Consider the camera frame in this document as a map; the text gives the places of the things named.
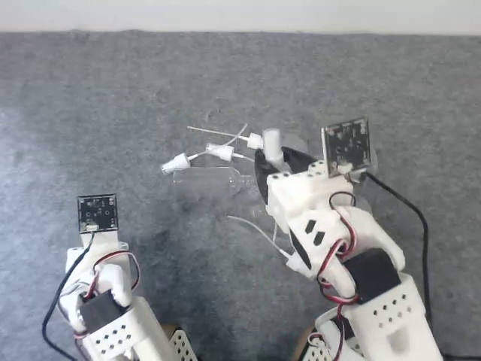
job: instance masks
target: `white wire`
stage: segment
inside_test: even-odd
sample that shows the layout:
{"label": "white wire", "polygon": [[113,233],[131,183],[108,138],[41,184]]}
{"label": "white wire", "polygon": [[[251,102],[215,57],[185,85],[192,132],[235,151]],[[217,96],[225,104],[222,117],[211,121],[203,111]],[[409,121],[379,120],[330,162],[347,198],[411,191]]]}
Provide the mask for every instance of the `white wire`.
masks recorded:
{"label": "white wire", "polygon": [[274,233],[272,234],[272,243],[276,244],[277,237],[277,222],[274,221]]}
{"label": "white wire", "polygon": [[242,222],[242,223],[245,223],[245,224],[248,224],[249,226],[253,227],[257,232],[259,232],[261,235],[264,236],[265,239],[267,239],[270,243],[272,243],[272,245],[279,251],[281,252],[282,255],[286,256],[286,252],[284,250],[282,250],[277,244],[275,244],[273,242],[273,240],[271,238],[269,238],[269,236],[262,230],[259,228],[259,226],[257,226],[256,224],[252,223],[250,220],[245,220],[244,218],[241,218],[241,217],[236,217],[236,216],[232,216],[232,215],[228,215],[227,218],[230,218],[231,220],[236,220],[238,222]]}
{"label": "white wire", "polygon": [[239,137],[242,135],[242,133],[244,133],[244,130],[246,130],[247,126],[248,126],[248,124],[245,123],[244,126],[242,127],[242,129],[239,131],[239,133],[237,133],[230,141],[227,141],[224,144],[221,144],[221,145],[219,145],[217,147],[214,147],[212,149],[204,150],[203,152],[200,152],[200,153],[194,154],[192,156],[189,156],[188,159],[193,160],[193,159],[195,159],[199,156],[203,156],[204,154],[208,154],[208,153],[212,152],[213,150],[215,150],[217,148],[222,148],[222,147],[226,147],[228,145],[231,145],[232,143],[234,143],[236,140],[239,139]]}
{"label": "white wire", "polygon": [[234,158],[248,160],[249,162],[252,162],[252,163],[256,162],[254,159],[249,158],[248,156],[244,156],[243,154],[233,153],[232,156],[233,156]]}

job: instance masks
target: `black cable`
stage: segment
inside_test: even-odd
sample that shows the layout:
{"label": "black cable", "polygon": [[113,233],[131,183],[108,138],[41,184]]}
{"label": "black cable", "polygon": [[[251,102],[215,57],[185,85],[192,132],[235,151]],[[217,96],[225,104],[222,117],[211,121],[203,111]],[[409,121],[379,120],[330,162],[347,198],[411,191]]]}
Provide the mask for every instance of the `black cable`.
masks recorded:
{"label": "black cable", "polygon": [[[377,179],[373,174],[368,171],[365,173],[375,184],[391,193],[398,200],[403,202],[407,207],[411,208],[419,217],[422,223],[422,280],[424,284],[424,298],[426,307],[426,320],[428,320],[431,330],[433,329],[432,323],[432,310],[431,310],[431,291],[429,288],[429,266],[428,266],[428,252],[429,252],[429,227],[428,221],[424,217],[424,214],[408,199],[404,198],[401,194],[393,190],[388,185],[384,184],[381,180]],[[450,353],[444,353],[441,351],[441,355],[445,359],[450,360],[470,360],[470,361],[481,361],[481,356],[457,356]]]}
{"label": "black cable", "polygon": [[334,209],[334,205],[332,204],[332,199],[333,199],[335,196],[339,195],[339,194],[344,194],[344,195],[346,195],[346,196],[350,196],[351,199],[352,199],[351,205],[352,205],[353,207],[355,207],[355,204],[356,204],[356,202],[357,202],[356,199],[355,199],[355,196],[354,196],[352,193],[350,193],[350,192],[345,192],[345,191],[341,190],[341,191],[339,191],[339,192],[332,193],[331,196],[329,197],[329,207],[331,207],[331,209]]}
{"label": "black cable", "polygon": [[50,305],[47,314],[45,315],[44,322],[42,322],[42,337],[44,338],[44,341],[56,352],[60,353],[64,358],[76,361],[75,357],[73,357],[71,354],[67,353],[64,351],[62,348],[54,344],[48,337],[47,335],[47,325],[50,321],[50,318],[52,317],[53,311],[55,310],[55,307],[57,305],[57,302],[59,301],[60,294],[62,293],[63,287],[67,283],[68,279],[70,278],[71,274],[74,272],[75,268],[79,265],[80,262],[82,262],[82,259],[85,257],[87,252],[89,252],[90,247],[92,246],[93,239],[95,237],[95,233],[92,233],[92,238],[90,239],[89,244],[87,245],[86,249],[82,252],[81,255],[72,263],[72,266],[68,269],[67,273],[65,273],[64,278],[62,279],[62,282],[60,282],[59,288],[57,288],[57,291],[55,292],[55,296],[53,297],[52,304]]}

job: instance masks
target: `cable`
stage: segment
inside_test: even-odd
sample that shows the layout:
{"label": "cable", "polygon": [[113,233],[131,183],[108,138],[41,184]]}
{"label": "cable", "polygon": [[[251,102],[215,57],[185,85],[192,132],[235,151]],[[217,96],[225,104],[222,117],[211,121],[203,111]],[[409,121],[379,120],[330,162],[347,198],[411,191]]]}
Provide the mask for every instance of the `cable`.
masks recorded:
{"label": "cable", "polygon": [[192,155],[192,156],[189,156],[189,157],[188,157],[189,161],[190,161],[190,160],[193,160],[193,159],[195,159],[195,158],[197,158],[197,157],[203,156],[204,154],[208,154],[209,152],[211,152],[212,150],[214,150],[214,149],[216,149],[216,148],[222,148],[222,147],[226,147],[226,146],[228,146],[228,145],[231,145],[232,143],[234,143],[236,140],[239,139],[239,137],[242,135],[242,133],[244,133],[244,130],[246,130],[247,126],[248,126],[248,124],[245,123],[244,126],[242,127],[242,129],[239,131],[239,133],[237,133],[230,141],[227,141],[227,142],[225,142],[224,144],[221,144],[221,145],[219,145],[218,147],[215,147],[215,148],[213,148],[213,149],[211,149],[211,150],[204,150],[203,152],[200,152],[200,153],[194,154],[194,155]]}
{"label": "cable", "polygon": [[107,260],[109,260],[109,259],[113,259],[113,258],[115,258],[115,257],[117,257],[117,256],[122,256],[122,255],[130,256],[130,257],[132,258],[132,260],[134,261],[135,271],[137,272],[137,277],[135,278],[135,281],[134,281],[134,283],[132,284],[132,291],[137,288],[138,284],[141,282],[141,267],[140,267],[140,265],[139,265],[139,263],[138,263],[138,261],[137,261],[137,258],[135,257],[135,255],[134,255],[132,252],[130,252],[130,251],[128,251],[128,250],[117,250],[117,251],[115,251],[115,252],[108,253],[108,254],[106,254],[105,256],[97,259],[97,260],[95,261],[95,263],[93,264],[92,269],[93,269],[93,271],[97,274],[97,276],[94,278],[94,280],[93,280],[93,282],[92,282],[92,285],[93,285],[93,286],[91,285],[91,287],[90,287],[91,290],[94,290],[94,289],[95,289],[95,285],[96,285],[96,283],[97,283],[97,281],[98,281],[98,273],[99,273],[99,272],[98,272],[98,269],[97,269],[97,265],[99,265],[100,263],[105,262],[105,261],[107,261]]}
{"label": "cable", "polygon": [[84,361],[89,361],[89,358],[87,357],[87,355],[85,354],[85,352],[83,352],[83,345],[82,345],[82,342],[80,339],[75,339],[74,340],[74,343],[75,343],[75,347],[77,348],[78,350],[78,353],[80,355],[82,355]]}
{"label": "cable", "polygon": [[245,224],[248,224],[249,226],[253,227],[257,232],[259,232],[261,235],[264,236],[265,239],[267,239],[270,243],[272,243],[272,245],[286,258],[289,258],[289,256],[287,255],[287,253],[282,250],[277,244],[275,244],[273,242],[273,240],[271,238],[269,238],[269,236],[262,230],[260,229],[256,224],[252,223],[251,221],[249,220],[245,220],[244,218],[241,218],[241,217],[236,217],[236,216],[232,216],[232,215],[228,215],[227,218],[230,218],[231,220],[236,220],[238,222],[242,222],[242,223],[245,223]]}
{"label": "cable", "polygon": [[[368,176],[375,184],[386,190],[388,193],[391,193],[394,197],[396,197],[399,201],[403,202],[407,207],[412,209],[422,223],[422,278],[423,278],[423,289],[424,289],[424,297],[425,297],[425,307],[426,307],[426,320],[428,320],[429,326],[431,330],[433,329],[433,322],[432,322],[432,310],[431,310],[431,291],[429,287],[429,264],[428,264],[428,252],[429,252],[429,227],[428,221],[424,217],[424,214],[417,208],[413,203],[411,203],[408,199],[404,198],[401,194],[393,190],[388,185],[384,184],[381,180],[377,179],[373,174],[366,172],[366,176]],[[458,356],[452,355],[450,353],[444,353],[441,351],[441,355],[450,360],[470,360],[470,361],[480,361],[480,356]]]}
{"label": "cable", "polygon": [[52,317],[52,314],[53,314],[53,311],[55,310],[57,302],[59,301],[60,294],[62,293],[63,287],[67,283],[67,281],[70,278],[70,276],[72,275],[72,273],[74,273],[74,270],[76,269],[76,267],[79,265],[80,262],[82,262],[82,259],[89,252],[90,247],[92,246],[94,237],[95,237],[95,233],[92,233],[92,237],[90,238],[90,242],[87,245],[87,247],[85,248],[85,250],[82,252],[81,255],[79,255],[79,257],[77,257],[77,259],[74,261],[74,263],[72,263],[72,265],[68,269],[67,273],[65,273],[64,278],[60,282],[60,285],[57,288],[57,291],[55,292],[55,295],[53,296],[53,300],[52,300],[52,303],[50,304],[50,307],[47,311],[47,314],[45,314],[44,321],[42,322],[42,337],[44,338],[44,341],[49,345],[50,348],[54,349],[56,352],[58,352],[62,356],[64,356],[64,358],[70,359],[70,360],[73,360],[73,361],[75,361],[75,358],[71,354],[64,351],[62,348],[60,348],[59,346],[54,344],[49,339],[48,334],[47,334],[47,325],[50,321],[50,318]]}

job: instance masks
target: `clear plastic object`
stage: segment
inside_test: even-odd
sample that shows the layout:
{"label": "clear plastic object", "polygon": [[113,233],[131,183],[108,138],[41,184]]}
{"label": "clear plastic object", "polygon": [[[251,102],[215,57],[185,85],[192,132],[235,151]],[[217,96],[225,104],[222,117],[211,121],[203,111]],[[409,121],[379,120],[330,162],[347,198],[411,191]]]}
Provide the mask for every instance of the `clear plastic object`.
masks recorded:
{"label": "clear plastic object", "polygon": [[189,199],[218,199],[233,196],[242,189],[257,187],[252,175],[241,175],[232,167],[192,167],[175,171],[175,192]]}

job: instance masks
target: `red wire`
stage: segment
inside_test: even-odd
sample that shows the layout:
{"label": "red wire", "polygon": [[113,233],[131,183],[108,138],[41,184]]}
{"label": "red wire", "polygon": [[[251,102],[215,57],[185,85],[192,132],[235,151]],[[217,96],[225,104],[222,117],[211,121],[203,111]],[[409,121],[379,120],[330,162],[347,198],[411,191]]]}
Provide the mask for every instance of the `red wire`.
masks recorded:
{"label": "red wire", "polygon": [[346,330],[344,328],[342,309],[343,309],[343,305],[339,305],[337,307],[337,318],[340,321],[341,330],[340,330],[339,346],[337,347],[337,353],[336,353],[336,356],[335,356],[333,361],[339,361],[340,354],[341,354],[341,352],[343,350],[343,346],[344,346],[344,336],[345,336]]}
{"label": "red wire", "polygon": [[[104,262],[104,261],[107,260],[107,259],[114,258],[115,256],[120,256],[120,255],[123,255],[123,254],[127,254],[128,256],[131,256],[131,257],[133,257],[133,259],[134,259],[135,268],[136,268],[136,270],[137,270],[137,277],[135,278],[135,281],[134,281],[134,283],[132,284],[132,289],[134,290],[134,289],[138,286],[138,284],[139,284],[139,282],[140,282],[140,280],[141,280],[141,270],[140,270],[140,267],[139,267],[139,265],[138,265],[137,260],[135,259],[134,254],[133,254],[132,252],[130,252],[130,251],[128,251],[128,250],[117,250],[117,251],[115,251],[115,252],[108,253],[108,254],[106,254],[105,256],[97,259],[97,261],[95,261],[95,263],[93,264],[92,269],[93,269],[93,271],[95,272],[95,267],[96,267],[97,265],[99,265],[100,263]],[[88,291],[87,294],[86,294],[86,298],[87,298],[87,299],[90,299],[90,298],[92,297],[92,295],[93,295],[93,293],[94,293],[94,291],[95,291],[95,286],[97,285],[97,282],[98,282],[98,273],[97,273],[96,276],[94,277],[94,279],[93,279],[93,281],[92,281],[92,283],[91,283],[91,285],[90,285],[89,291]]]}

